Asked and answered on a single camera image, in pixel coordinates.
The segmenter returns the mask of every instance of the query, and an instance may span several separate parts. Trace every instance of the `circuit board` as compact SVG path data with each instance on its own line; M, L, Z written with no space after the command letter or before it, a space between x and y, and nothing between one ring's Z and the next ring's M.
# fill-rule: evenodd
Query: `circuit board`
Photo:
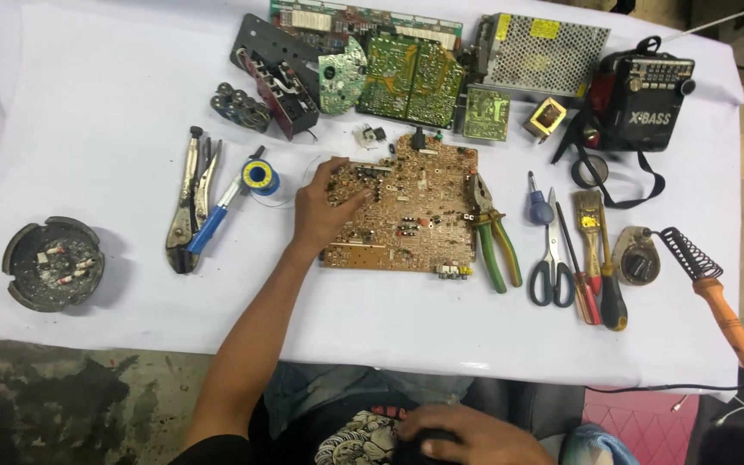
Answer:
M358 41L349 38L346 51L317 58L321 85L321 111L336 115L349 111L366 82L366 53Z
M470 87L467 90L464 136L490 141L507 140L510 94Z
M464 68L433 40L378 31L367 47L369 68L357 111L449 127Z
M413 150L411 135L399 138L395 151L396 158L351 162L332 175L327 187L332 205L363 188L375 196L323 251L323 265L465 278L475 258L474 231L464 220L472 212L465 189L477 170L478 152L434 137L426 138L425 149Z
M350 36L358 38L377 26L392 26L400 34L458 50L464 27L460 22L313 0L273 0L269 15L275 26L327 54L343 53Z

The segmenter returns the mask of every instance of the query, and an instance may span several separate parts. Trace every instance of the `black strap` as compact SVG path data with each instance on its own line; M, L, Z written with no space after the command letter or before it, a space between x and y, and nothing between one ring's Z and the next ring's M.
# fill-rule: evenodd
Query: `black strap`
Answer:
M602 181L602 177L598 175L593 164L590 163L590 159L587 156L587 151L584 150L584 128L586 128L586 126L588 125L598 131L599 137L609 137L617 139L620 143L623 143L625 147L636 152L639 158L639 166L642 168L643 171L653 174L654 178L653 190L651 190L651 193L646 198L636 198L633 200L624 200L623 202L617 202L610 197L610 193L608 193L608 190L605 188L605 183ZM596 181L596 185L598 185L598 187L602 190L605 198L605 207L621 209L633 208L639 204L642 204L646 200L656 197L657 195L661 194L663 190L665 190L665 178L661 174L656 174L656 172L653 171L651 165L647 162L647 158L645 157L644 152L639 150L627 140L611 136L601 126L601 124L599 124L598 120L593 117L593 111L590 107L590 99L584 100L584 107L576 114L576 116L573 118L573 121L571 121L570 125L567 127L567 132L564 134L564 138L561 139L559 148L556 149L555 154L553 155L553 164L557 163L561 159L561 156L564 154L564 152L567 151L567 147L569 147L570 145L575 145L576 150L579 152L579 159L582 160L584 166L586 166L587 170L590 172L590 175L593 176L593 179Z

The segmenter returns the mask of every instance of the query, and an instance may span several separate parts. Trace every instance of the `table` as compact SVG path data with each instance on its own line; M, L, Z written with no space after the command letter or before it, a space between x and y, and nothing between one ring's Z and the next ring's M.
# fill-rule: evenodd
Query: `table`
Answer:
M428 14L430 4L353 3L421 14ZM283 176L280 196L290 198L318 160L333 154L367 161L382 156L385 151L367 152L352 140L351 131L363 122L383 126L390 138L410 129L350 112L322 116L313 130L319 142L301 134L289 144L276 128L257 135L214 113L208 100L220 82L253 89L228 54L242 15L265 16L268 2L209 0L188 7L174 0L156 9L142 0L61 4L0 2L10 26L21 24L18 33L0 35L0 51L8 50L0 56L0 264L7 242L22 226L64 215L96 230L106 274L81 308L37 313L10 297L0 265L0 338L214 353L291 237L294 210L290 204L267 208L243 198L205 250L198 272L176 276L163 242L189 126L204 127L226 142L214 198L258 145L266 145L267 159ZM463 22L470 37L481 14L504 9L609 27L605 54L672 32L626 16L529 0L511 7L496 0L434 3L431 16ZM685 101L668 150L649 155L667 178L665 194L632 210L608 212L612 240L628 225L678 227L725 268L726 299L737 309L738 106L744 99L737 70L729 47L700 37L663 49L697 60L697 92ZM536 145L519 126L532 107L514 102L511 109L506 143L476 144L452 135L445 140L479 149L480 170L497 208L508 214L504 224L527 279L545 252L543 229L522 218L527 171L536 173L545 192L555 186L567 205L577 188L566 161L549 164L565 125ZM639 195L650 181L629 155L614 165L611 177L609 188L617 198ZM572 222L573 213L565 213ZM563 384L730 386L737 364L732 350L685 273L667 251L660 254L665 266L655 283L623 287L630 321L622 333L585 325L575 309L536 307L523 288L495 294L480 261L473 279L456 282L315 264L281 357Z

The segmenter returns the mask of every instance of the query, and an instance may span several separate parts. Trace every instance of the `pliers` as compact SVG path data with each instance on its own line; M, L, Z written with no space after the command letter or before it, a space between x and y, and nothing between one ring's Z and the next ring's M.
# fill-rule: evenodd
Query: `pliers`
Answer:
M504 284L501 271L499 271L499 265L495 261L493 241L490 236L495 237L495 240L499 243L504 260L510 269L510 283L512 287L520 287L522 285L522 272L518 268L516 251L512 248L512 242L507 235L507 231L504 230L504 226L501 224L501 218L507 215L499 213L493 207L493 196L490 195L490 191L487 189L487 185L484 184L481 174L475 173L470 175L467 189L473 197L475 204L475 215L473 215L470 225L479 232L481 253L484 255L484 261L487 264L487 270L490 273L493 288L499 294L507 292L507 286Z
M212 153L211 137L206 137L200 155L200 137L202 128L191 126L191 141L185 154L185 172L177 211L171 220L168 237L165 238L165 255L171 268L184 275L194 271L200 259L188 250L189 242L208 217L208 190L211 187L217 158L222 152L222 141L217 141L217 148Z

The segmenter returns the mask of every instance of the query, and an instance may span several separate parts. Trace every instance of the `brown circuit board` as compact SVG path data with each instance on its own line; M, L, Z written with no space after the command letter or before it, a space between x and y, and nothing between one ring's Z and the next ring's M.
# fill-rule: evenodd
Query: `brown circuit board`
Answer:
M451 266L454 272L441 277L465 279L475 258L475 235L465 220L472 200L465 189L478 168L478 151L431 136L420 151L412 149L411 135L394 145L391 158L378 164L353 161L332 175L327 187L332 205L363 188L375 195L323 251L323 265L439 275L446 274L439 266Z

